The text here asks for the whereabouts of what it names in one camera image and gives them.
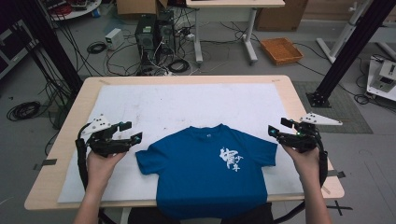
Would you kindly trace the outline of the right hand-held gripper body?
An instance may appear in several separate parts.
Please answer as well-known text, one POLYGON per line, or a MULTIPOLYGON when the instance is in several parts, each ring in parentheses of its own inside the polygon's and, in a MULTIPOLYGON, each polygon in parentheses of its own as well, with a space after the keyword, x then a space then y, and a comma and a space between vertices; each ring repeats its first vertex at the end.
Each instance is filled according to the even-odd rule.
POLYGON ((277 142, 283 146, 294 147, 300 153, 304 153, 315 147, 321 147, 318 125, 340 126, 342 124, 343 122, 340 120, 330 119, 310 112, 302 116, 299 122, 293 120, 291 129, 294 129, 296 134, 279 132, 277 142))

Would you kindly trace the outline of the blue t-shirt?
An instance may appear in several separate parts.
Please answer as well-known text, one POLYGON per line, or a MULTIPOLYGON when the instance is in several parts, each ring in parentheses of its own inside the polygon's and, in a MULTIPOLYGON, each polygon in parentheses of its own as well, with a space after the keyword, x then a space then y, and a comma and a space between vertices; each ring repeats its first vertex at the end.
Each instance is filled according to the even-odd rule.
POLYGON ((220 124, 189 127, 135 153, 140 172, 159 176, 157 207, 168 217, 229 218, 267 202, 262 173, 277 144, 220 124))

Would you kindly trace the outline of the person's left hand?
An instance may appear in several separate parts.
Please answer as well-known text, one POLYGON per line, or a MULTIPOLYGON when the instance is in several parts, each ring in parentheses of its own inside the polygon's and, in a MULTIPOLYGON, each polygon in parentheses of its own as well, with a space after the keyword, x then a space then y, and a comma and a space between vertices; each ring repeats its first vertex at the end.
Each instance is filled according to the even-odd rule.
POLYGON ((118 153, 105 158, 91 151, 88 156, 87 190, 91 192, 104 191, 116 165, 124 156, 125 153, 118 153))

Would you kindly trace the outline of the person's right hand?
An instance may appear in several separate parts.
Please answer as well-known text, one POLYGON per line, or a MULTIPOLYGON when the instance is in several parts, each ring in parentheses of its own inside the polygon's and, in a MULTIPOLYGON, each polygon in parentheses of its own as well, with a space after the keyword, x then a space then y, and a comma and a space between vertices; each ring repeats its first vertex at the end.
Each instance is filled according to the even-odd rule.
POLYGON ((319 188, 319 155, 318 149, 300 153, 296 148, 283 146, 284 150, 293 160, 303 187, 319 188))

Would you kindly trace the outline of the grey floor mat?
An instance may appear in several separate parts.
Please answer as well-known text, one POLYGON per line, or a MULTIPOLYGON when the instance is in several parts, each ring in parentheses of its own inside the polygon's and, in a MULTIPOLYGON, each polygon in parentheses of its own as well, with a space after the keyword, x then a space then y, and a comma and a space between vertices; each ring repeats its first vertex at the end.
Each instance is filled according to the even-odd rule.
POLYGON ((321 133, 367 133, 373 131, 362 116, 361 112, 349 97, 349 95, 341 88, 337 87, 333 92, 327 107, 313 107, 309 101, 307 94, 313 92, 318 82, 315 81, 293 81, 292 82, 306 112, 313 112, 321 116, 340 120, 343 122, 339 126, 319 125, 318 129, 321 133))

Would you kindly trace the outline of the white felt mat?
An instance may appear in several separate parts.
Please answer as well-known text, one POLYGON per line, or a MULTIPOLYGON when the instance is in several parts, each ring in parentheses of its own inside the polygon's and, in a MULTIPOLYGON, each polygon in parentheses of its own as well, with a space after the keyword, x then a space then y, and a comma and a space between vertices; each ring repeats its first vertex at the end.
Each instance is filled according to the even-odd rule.
POLYGON ((130 121, 130 130, 116 139, 142 133, 143 140, 118 163, 103 200, 153 201, 156 175, 143 175, 134 153, 184 128, 214 127, 221 123, 238 131, 273 141, 270 125, 286 133, 280 120, 288 115, 273 83, 105 85, 90 110, 88 121, 101 116, 109 123, 130 121))

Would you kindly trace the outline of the orange tray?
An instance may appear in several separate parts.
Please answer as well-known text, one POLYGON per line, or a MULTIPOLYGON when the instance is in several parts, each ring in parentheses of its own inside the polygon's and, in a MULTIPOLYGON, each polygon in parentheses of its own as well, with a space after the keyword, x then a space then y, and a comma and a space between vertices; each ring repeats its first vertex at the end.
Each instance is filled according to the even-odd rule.
POLYGON ((275 65, 297 63, 304 57, 286 37, 263 39, 261 46, 275 65))

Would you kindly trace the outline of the person's dark trousers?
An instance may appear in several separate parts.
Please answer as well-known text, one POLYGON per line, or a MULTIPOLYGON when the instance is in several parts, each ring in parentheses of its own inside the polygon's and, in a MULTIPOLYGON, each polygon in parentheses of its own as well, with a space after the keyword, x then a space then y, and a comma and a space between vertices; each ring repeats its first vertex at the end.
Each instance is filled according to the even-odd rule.
MULTIPOLYGON (((128 224, 182 224, 182 220, 167 217, 157 207, 132 208, 128 224)), ((223 218, 219 224, 275 224, 272 205, 266 203, 236 217, 223 218)))

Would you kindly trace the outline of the white power supply box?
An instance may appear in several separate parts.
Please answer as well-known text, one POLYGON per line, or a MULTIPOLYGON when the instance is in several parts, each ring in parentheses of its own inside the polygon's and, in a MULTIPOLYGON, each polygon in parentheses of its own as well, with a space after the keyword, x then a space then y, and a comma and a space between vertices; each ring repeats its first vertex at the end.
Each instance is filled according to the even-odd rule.
POLYGON ((105 36, 107 47, 111 50, 115 50, 124 43, 124 37, 122 30, 119 28, 113 29, 110 33, 105 36))

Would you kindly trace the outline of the black computer tower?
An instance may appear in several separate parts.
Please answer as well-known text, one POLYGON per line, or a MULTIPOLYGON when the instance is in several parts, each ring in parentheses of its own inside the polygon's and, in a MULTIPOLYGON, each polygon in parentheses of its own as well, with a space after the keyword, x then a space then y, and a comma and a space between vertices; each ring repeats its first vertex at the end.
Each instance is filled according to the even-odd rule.
POLYGON ((143 62, 153 61, 156 49, 156 15, 143 14, 134 32, 139 54, 143 62))
POLYGON ((176 49, 174 12, 172 10, 161 11, 157 17, 157 25, 162 53, 172 54, 176 49))

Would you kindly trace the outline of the small cardboard box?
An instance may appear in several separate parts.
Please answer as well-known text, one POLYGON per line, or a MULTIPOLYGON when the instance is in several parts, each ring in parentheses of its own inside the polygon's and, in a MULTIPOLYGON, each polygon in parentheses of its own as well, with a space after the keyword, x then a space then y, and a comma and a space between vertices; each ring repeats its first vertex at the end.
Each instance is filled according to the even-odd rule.
POLYGON ((168 0, 116 0, 116 2, 120 15, 156 14, 168 5, 168 0))

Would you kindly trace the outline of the round white table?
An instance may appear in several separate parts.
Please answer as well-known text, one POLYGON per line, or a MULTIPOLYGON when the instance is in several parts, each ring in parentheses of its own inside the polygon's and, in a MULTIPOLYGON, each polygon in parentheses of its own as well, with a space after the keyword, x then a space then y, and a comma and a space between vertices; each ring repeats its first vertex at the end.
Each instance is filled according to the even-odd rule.
POLYGON ((74 6, 71 0, 63 0, 62 5, 57 5, 49 10, 49 17, 53 21, 64 21, 93 13, 102 3, 102 0, 81 0, 82 5, 74 6))

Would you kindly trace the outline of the white desk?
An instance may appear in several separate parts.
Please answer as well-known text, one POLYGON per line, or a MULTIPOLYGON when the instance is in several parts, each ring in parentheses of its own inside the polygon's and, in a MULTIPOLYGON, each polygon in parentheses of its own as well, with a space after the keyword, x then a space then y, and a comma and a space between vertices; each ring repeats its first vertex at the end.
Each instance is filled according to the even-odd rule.
POLYGON ((251 43, 256 14, 259 8, 283 7, 284 0, 185 0, 187 7, 194 12, 195 34, 193 46, 195 61, 202 65, 203 51, 200 40, 201 21, 246 21, 247 30, 242 34, 241 41, 247 50, 247 59, 250 64, 258 61, 258 57, 251 43))

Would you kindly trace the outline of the dark shelf rack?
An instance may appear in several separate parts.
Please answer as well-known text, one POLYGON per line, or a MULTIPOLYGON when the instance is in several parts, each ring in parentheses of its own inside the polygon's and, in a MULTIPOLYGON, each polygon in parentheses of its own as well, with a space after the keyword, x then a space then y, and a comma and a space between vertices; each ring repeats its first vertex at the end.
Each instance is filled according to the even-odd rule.
POLYGON ((19 39, 20 36, 30 40, 29 46, 32 49, 37 44, 37 40, 33 38, 23 20, 17 21, 16 25, 15 28, 20 28, 18 30, 21 30, 21 35, 13 33, 10 28, 0 24, 0 79, 28 54, 24 46, 25 42, 19 39))

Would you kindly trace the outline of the black metal frame post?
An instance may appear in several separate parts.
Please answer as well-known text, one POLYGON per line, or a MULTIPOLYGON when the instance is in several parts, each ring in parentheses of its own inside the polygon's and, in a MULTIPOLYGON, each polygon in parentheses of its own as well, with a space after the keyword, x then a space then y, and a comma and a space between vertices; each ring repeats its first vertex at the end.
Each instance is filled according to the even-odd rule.
POLYGON ((327 74, 318 87, 307 94, 308 101, 313 107, 330 105, 328 99, 335 87, 395 6, 396 0, 370 1, 369 6, 359 19, 357 27, 342 47, 327 74))
POLYGON ((31 34, 39 41, 48 56, 62 75, 73 96, 77 96, 83 81, 69 60, 57 35, 46 19, 37 0, 14 0, 16 9, 27 22, 31 34))

